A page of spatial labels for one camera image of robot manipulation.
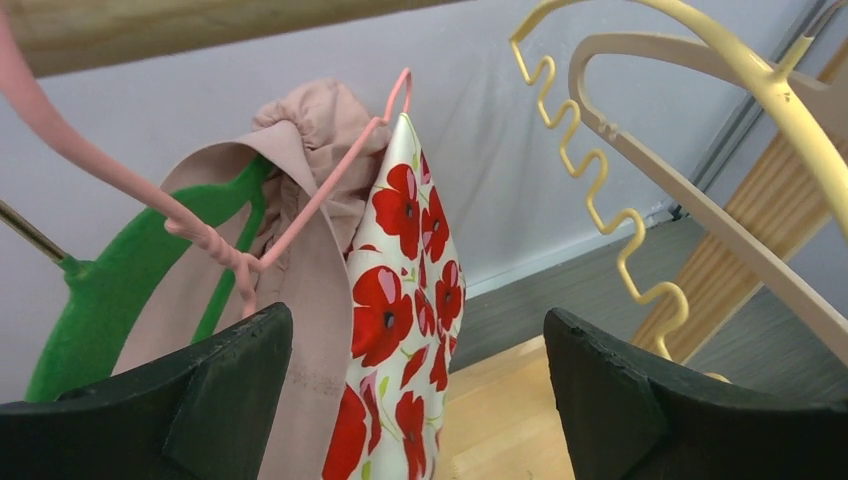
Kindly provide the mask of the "beige wooden hanger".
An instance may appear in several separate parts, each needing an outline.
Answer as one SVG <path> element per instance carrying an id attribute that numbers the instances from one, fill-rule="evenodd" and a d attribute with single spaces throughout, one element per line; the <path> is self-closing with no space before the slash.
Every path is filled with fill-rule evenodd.
<path id="1" fill-rule="evenodd" d="M 778 103 L 780 135 L 725 206 L 717 205 L 634 136 L 621 132 L 590 102 L 585 71 L 596 56 L 660 60 L 747 90 L 765 87 Z M 795 71 L 796 54 L 779 66 L 755 62 L 735 72 L 717 49 L 662 34 L 611 33 L 583 40 L 569 66 L 569 87 L 582 121 L 670 194 L 707 234 L 685 263 L 678 284 L 689 305 L 681 323 L 665 320 L 662 301 L 633 341 L 678 362 L 688 361 L 761 287 L 777 295 L 840 359 L 847 322 L 788 260 L 829 220 L 847 221 L 847 54 L 840 51 L 829 82 Z"/>

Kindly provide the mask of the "yellow hanger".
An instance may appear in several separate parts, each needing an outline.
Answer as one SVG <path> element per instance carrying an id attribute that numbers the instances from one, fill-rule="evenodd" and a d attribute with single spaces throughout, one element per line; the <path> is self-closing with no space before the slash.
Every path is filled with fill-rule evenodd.
<path id="1" fill-rule="evenodd" d="M 771 64 L 744 44 L 736 35 L 699 10 L 681 1 L 655 1 L 654 10 L 675 19 L 691 32 L 690 38 L 641 33 L 595 35 L 583 41 L 571 58 L 568 71 L 570 98 L 555 114 L 546 108 L 546 99 L 556 79 L 556 63 L 543 57 L 530 69 L 520 52 L 521 42 L 550 13 L 560 8 L 557 1 L 538 5 L 512 34 L 510 46 L 518 68 L 528 85 L 540 88 L 538 112 L 549 128 L 569 120 L 560 141 L 566 150 L 580 125 L 594 129 L 604 141 L 683 204 L 709 232 L 746 266 L 754 281 L 766 285 L 807 327 L 840 359 L 847 356 L 847 321 L 827 300 L 795 273 L 780 257 L 754 236 L 724 209 L 710 200 L 677 170 L 645 147 L 631 134 L 621 131 L 589 101 L 584 88 L 588 62 L 601 54 L 623 54 L 653 58 L 735 84 L 753 95 L 772 117 L 784 138 L 794 148 L 808 174 L 823 196 L 828 212 L 840 226 L 847 223 L 847 166 L 838 148 L 811 113 L 811 99 L 825 93 L 821 83 L 808 84 L 794 74 L 795 66 L 814 40 L 814 33 L 799 36 L 779 63 Z M 719 325 L 752 296 L 751 286 L 726 285 L 715 267 L 704 281 L 718 293 L 718 311 L 695 315 L 683 289 L 669 281 L 648 290 L 640 290 L 628 269 L 632 254 L 642 246 L 646 228 L 642 216 L 632 208 L 604 221 L 595 206 L 598 191 L 608 176 L 609 162 L 600 149 L 591 150 L 579 163 L 567 163 L 574 178 L 581 177 L 590 165 L 597 164 L 598 174 L 586 195 L 587 211 L 597 230 L 604 235 L 614 232 L 623 222 L 631 221 L 634 233 L 617 257 L 617 268 L 632 299 L 641 305 L 667 297 L 674 310 L 670 317 L 644 322 L 636 335 L 636 345 L 663 359 L 684 364 L 718 329 Z"/>

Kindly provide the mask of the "wooden clothes rack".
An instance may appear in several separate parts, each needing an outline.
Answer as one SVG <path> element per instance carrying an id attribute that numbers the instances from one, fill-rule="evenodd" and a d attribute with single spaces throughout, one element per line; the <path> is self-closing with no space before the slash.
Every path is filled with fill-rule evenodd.
<path id="1" fill-rule="evenodd" d="M 466 278 L 403 69 L 373 115 L 319 81 L 264 106 L 251 131 L 185 158 L 161 185 L 58 112 L 8 20 L 1 91 L 59 155 L 143 205 L 92 261 L 14 209 L 1 215 L 65 275 L 69 299 L 25 399 L 1 408 L 5 479 L 843 479 L 847 404 L 792 402 L 687 360 L 761 286 L 838 357 L 847 321 L 787 264 L 819 226 L 847 223 L 847 76 L 795 70 L 837 4 L 769 62 L 682 1 L 651 8 L 686 37 L 586 37 L 551 104 L 555 60 L 509 43 L 562 132 L 568 173 L 595 170 L 585 206 L 602 234 L 631 222 L 616 267 L 655 309 L 623 342 L 554 309 L 514 373 L 448 395 Z M 755 169 L 736 214 L 589 99 L 599 55 L 656 59 L 748 91 L 793 165 Z M 524 374 L 519 381 L 517 374 Z"/>

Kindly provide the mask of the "pink dress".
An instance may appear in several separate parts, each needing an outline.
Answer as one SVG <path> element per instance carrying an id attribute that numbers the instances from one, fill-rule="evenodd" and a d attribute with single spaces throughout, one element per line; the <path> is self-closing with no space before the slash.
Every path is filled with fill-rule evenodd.
<path id="1" fill-rule="evenodd" d="M 257 156 L 272 170 L 266 207 L 247 250 L 262 255 L 282 237 L 359 138 L 371 114 L 334 79 L 304 84 L 263 106 L 250 133 L 200 149 L 166 177 L 169 193 L 235 179 Z M 391 131 L 376 129 L 321 208 L 286 250 L 254 277 L 258 306 L 283 302 L 293 317 L 292 355 L 259 471 L 262 479 L 320 477 L 351 358 L 353 302 L 344 251 L 365 211 Z M 115 365 L 122 373 L 186 346 L 223 270 L 190 248 L 166 273 Z"/>

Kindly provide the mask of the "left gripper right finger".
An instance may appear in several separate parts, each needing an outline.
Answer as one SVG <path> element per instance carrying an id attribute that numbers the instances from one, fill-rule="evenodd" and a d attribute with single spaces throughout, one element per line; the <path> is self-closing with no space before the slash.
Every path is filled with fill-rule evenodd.
<path id="1" fill-rule="evenodd" d="M 843 479 L 845 401 L 728 384 L 547 312 L 551 384 L 579 479 Z"/>

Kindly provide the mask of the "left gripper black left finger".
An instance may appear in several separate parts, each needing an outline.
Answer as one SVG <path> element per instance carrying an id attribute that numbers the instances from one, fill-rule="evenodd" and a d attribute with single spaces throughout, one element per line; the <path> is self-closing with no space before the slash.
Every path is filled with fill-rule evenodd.
<path id="1" fill-rule="evenodd" d="M 291 355 L 274 303 L 216 335 L 52 402 L 1 408 L 5 479 L 254 479 Z"/>

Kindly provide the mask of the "green hanger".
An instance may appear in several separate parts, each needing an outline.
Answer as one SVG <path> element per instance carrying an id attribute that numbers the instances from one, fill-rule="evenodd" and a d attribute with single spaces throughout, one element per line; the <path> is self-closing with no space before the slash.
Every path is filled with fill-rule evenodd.
<path id="1" fill-rule="evenodd" d="M 250 156 L 236 177 L 223 184 L 178 190 L 175 198 L 212 227 L 222 228 L 239 211 L 235 246 L 246 251 L 258 234 L 267 201 L 262 184 L 272 164 Z M 24 399 L 51 402 L 66 391 L 111 376 L 143 307 L 168 271 L 185 257 L 190 241 L 165 229 L 165 216 L 151 208 L 133 218 L 93 261 L 65 253 L 9 205 L 1 218 L 64 273 L 69 298 L 31 376 Z"/>

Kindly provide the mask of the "red floral garment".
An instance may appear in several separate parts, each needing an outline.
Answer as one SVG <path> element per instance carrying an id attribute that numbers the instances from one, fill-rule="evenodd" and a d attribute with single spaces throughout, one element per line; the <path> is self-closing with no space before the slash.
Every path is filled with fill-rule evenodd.
<path id="1" fill-rule="evenodd" d="M 466 283 L 407 115 L 398 119 L 346 264 L 352 358 L 322 475 L 430 479 Z"/>

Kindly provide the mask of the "pink hanger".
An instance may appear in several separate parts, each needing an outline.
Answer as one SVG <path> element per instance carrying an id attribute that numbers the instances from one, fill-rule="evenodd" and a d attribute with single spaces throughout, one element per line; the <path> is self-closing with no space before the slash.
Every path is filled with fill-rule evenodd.
<path id="1" fill-rule="evenodd" d="M 165 215 L 165 229 L 170 234 L 192 241 L 217 263 L 232 270 L 243 300 L 245 317 L 257 310 L 257 294 L 251 274 L 260 273 L 271 266 L 293 242 L 330 195 L 374 130 L 389 123 L 401 90 L 405 91 L 402 111 L 406 112 L 412 93 L 412 73 L 408 68 L 401 72 L 393 87 L 384 115 L 370 120 L 290 227 L 262 257 L 257 258 L 235 249 L 182 203 L 90 143 L 67 123 L 36 82 L 14 39 L 6 14 L 1 14 L 1 92 L 19 118 L 66 160 Z"/>

